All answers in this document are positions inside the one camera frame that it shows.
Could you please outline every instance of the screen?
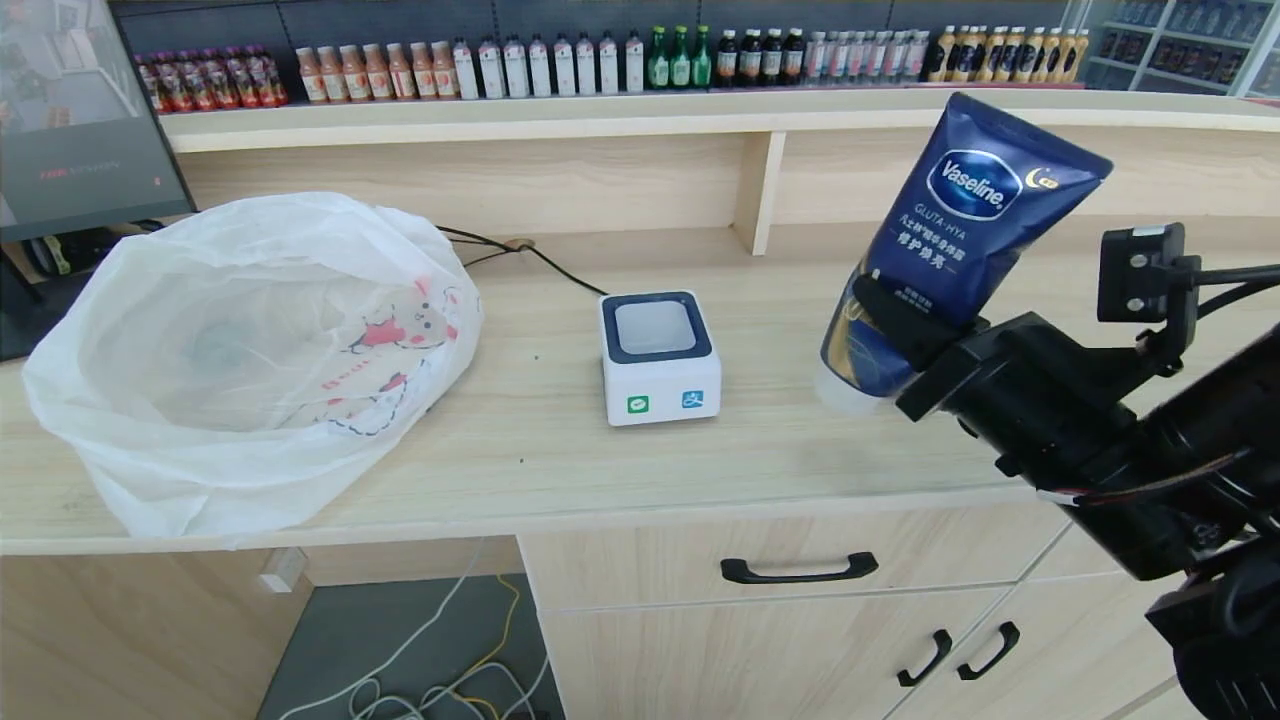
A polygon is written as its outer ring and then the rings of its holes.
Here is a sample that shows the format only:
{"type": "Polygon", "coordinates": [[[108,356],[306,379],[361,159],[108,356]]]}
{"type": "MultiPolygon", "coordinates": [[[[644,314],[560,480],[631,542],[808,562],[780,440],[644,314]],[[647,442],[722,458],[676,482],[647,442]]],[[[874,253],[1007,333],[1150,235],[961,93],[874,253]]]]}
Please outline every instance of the screen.
{"type": "Polygon", "coordinates": [[[0,13],[0,240],[192,211],[106,0],[0,13]]]}

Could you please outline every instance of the vaseline logo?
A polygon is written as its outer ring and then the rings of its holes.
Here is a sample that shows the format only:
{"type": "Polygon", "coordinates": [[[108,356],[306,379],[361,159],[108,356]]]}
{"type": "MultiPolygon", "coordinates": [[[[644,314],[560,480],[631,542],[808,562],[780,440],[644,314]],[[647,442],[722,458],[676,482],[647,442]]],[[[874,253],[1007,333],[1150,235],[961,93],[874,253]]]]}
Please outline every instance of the vaseline logo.
{"type": "Polygon", "coordinates": [[[951,213],[995,220],[1023,192],[1023,181],[1004,160],[983,150],[952,150],[929,173],[929,192],[951,213]]]}

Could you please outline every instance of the bottle label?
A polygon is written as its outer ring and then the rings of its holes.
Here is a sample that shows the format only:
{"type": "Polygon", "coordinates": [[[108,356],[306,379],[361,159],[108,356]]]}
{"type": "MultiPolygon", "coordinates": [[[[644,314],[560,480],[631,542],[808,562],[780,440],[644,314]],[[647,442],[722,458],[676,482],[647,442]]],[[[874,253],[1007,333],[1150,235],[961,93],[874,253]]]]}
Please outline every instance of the bottle label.
{"type": "Polygon", "coordinates": [[[339,74],[324,76],[324,91],[329,96],[329,100],[347,99],[347,83],[343,82],[339,74]]]}
{"type": "MultiPolygon", "coordinates": [[[[147,83],[147,88],[152,88],[155,81],[147,83]]],[[[312,102],[324,102],[329,100],[329,94],[324,90],[324,78],[320,76],[307,76],[302,78],[302,86],[307,88],[307,100],[312,102]]]]}
{"type": "Polygon", "coordinates": [[[760,72],[776,76],[782,72],[782,51],[771,50],[760,56],[760,72]]]}
{"type": "Polygon", "coordinates": [[[392,74],[387,70],[369,73],[369,87],[374,91],[374,97],[388,100],[392,97],[392,74]]]}

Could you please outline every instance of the drawer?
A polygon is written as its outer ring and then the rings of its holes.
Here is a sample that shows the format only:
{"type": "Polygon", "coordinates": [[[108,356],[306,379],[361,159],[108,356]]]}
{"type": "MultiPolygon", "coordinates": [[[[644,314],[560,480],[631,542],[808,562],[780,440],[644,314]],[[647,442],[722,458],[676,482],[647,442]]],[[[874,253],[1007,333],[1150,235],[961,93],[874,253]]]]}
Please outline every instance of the drawer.
{"type": "Polygon", "coordinates": [[[522,534],[520,547],[539,609],[554,611],[1011,582],[1066,521],[1019,502],[522,534]],[[739,559],[759,575],[833,574],[861,552],[878,569],[854,579],[739,584],[721,569],[739,559]]]}

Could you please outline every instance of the green bottle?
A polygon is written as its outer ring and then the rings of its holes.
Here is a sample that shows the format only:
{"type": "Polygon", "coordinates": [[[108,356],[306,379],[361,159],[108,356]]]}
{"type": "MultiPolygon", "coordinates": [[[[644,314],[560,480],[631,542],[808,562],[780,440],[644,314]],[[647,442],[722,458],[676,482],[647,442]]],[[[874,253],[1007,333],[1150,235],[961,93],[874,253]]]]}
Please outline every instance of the green bottle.
{"type": "Polygon", "coordinates": [[[671,82],[671,63],[667,60],[667,28],[653,26],[653,50],[649,51],[649,87],[666,90],[671,82]]]}
{"type": "Polygon", "coordinates": [[[694,87],[712,86],[712,54],[707,47],[707,33],[710,28],[698,26],[698,51],[694,53],[694,87]]]}
{"type": "Polygon", "coordinates": [[[692,65],[692,61],[689,59],[689,28],[676,26],[676,46],[672,47],[671,53],[671,87],[676,90],[687,88],[692,65]]]}

